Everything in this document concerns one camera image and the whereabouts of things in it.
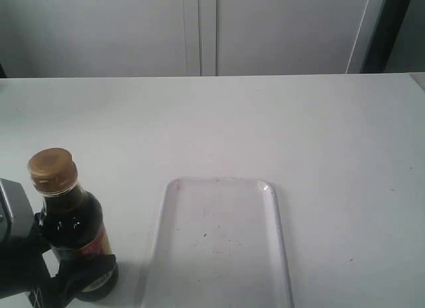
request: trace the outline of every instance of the gold bottle cap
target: gold bottle cap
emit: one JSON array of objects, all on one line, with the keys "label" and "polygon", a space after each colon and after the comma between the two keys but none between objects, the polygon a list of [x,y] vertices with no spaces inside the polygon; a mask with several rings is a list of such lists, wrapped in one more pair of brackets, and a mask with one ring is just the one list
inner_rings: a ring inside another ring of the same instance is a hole
[{"label": "gold bottle cap", "polygon": [[77,168],[69,151],[46,149],[31,157],[28,170],[34,187],[40,193],[59,193],[77,181]]}]

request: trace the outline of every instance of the white table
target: white table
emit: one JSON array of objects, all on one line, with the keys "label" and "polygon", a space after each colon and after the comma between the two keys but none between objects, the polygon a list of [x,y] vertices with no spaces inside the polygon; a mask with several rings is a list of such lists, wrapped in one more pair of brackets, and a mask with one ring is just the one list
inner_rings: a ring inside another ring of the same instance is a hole
[{"label": "white table", "polygon": [[120,262],[97,306],[140,302],[164,188],[190,176],[274,184],[296,308],[425,307],[424,111],[407,74],[0,80],[0,177],[38,211],[27,161],[72,152]]}]

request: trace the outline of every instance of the dark liquid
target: dark liquid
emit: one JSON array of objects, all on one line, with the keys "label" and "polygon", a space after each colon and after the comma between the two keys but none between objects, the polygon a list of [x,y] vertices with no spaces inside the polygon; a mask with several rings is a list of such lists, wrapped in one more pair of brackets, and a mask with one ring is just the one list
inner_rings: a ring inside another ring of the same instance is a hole
[{"label": "dark liquid", "polygon": [[[103,215],[99,201],[90,192],[74,187],[64,195],[45,197],[46,212],[42,210],[39,228],[59,259],[72,259],[73,253],[93,241],[102,227]],[[118,279],[118,266],[111,278],[101,287],[81,292],[76,297],[83,301],[99,300],[114,288]]]}]

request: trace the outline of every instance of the bottle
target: bottle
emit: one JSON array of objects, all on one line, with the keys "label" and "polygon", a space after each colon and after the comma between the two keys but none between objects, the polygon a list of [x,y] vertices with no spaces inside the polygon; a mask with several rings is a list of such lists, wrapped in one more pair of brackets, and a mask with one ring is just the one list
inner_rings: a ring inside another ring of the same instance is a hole
[{"label": "bottle", "polygon": [[[28,170],[36,190],[43,195],[39,229],[58,260],[112,254],[103,223],[102,207],[77,181],[77,168],[65,149],[46,149],[34,155]],[[76,297],[99,300],[114,288],[118,266],[91,283]]]}]

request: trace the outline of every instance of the clear plastic tray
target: clear plastic tray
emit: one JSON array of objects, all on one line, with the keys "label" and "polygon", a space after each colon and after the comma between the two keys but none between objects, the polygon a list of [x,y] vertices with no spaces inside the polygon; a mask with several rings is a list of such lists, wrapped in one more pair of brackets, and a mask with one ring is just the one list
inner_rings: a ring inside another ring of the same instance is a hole
[{"label": "clear plastic tray", "polygon": [[174,180],[142,307],[292,307],[284,254],[268,183]]}]

